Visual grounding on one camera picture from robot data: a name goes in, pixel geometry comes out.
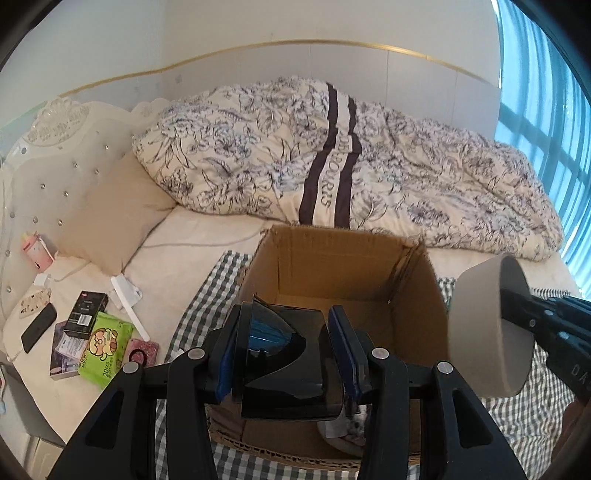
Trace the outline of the right hand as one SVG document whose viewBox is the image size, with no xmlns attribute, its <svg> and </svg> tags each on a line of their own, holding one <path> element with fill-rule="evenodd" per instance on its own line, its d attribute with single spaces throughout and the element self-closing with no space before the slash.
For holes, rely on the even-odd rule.
<svg viewBox="0 0 591 480">
<path fill-rule="evenodd" d="M 590 403 L 576 400 L 566 408 L 552 466 L 557 468 L 557 479 L 586 479 L 590 475 Z"/>
</svg>

